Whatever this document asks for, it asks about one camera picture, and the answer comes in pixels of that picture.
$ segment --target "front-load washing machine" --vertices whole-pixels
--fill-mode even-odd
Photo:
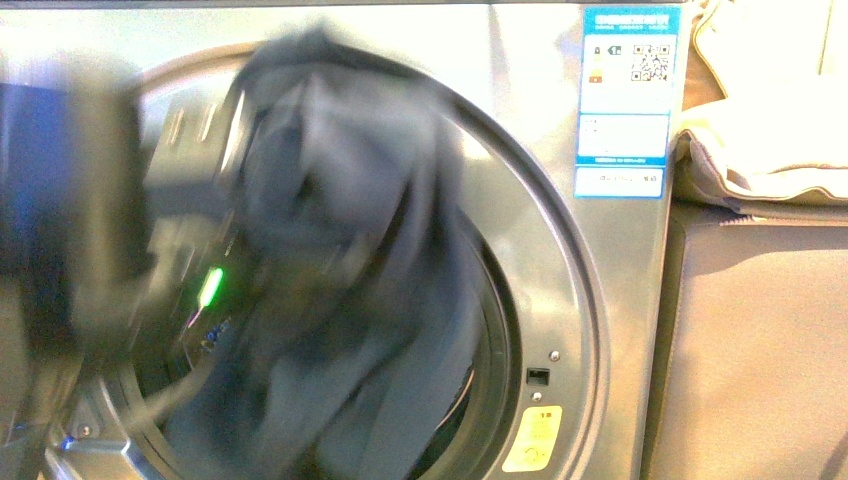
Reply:
[[[151,249],[183,281],[227,221],[214,190],[221,152],[204,140],[232,125],[225,96],[259,44],[328,22],[368,62],[436,85],[461,136],[485,326],[413,476],[637,477],[688,48],[684,2],[0,7],[5,26],[143,70]],[[191,354],[175,361],[158,330],[142,325],[123,367],[80,387],[50,436],[46,477],[180,478],[161,425],[131,415],[191,369]],[[196,347],[207,333],[180,335]]]

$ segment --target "yellow sticker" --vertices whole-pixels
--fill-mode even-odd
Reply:
[[[562,407],[530,407],[524,410],[518,435],[503,464],[504,472],[536,472],[548,466],[554,451]]]

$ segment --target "dark gray cloth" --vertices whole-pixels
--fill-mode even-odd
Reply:
[[[472,361],[450,106],[368,67],[316,30],[234,82],[254,115],[233,199],[264,290],[169,421],[189,478],[401,480]]]

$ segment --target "information label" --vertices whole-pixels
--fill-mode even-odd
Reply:
[[[537,472],[548,466],[559,435],[562,407],[524,410],[515,443],[503,464],[504,472]]]
[[[586,7],[576,197],[662,198],[681,12]]]

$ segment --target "indicator light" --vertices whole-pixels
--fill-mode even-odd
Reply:
[[[221,280],[224,279],[224,270],[213,268],[206,274],[206,280],[203,281],[203,288],[197,295],[197,303],[200,309],[204,309],[212,304],[215,299],[215,294],[221,286]]]

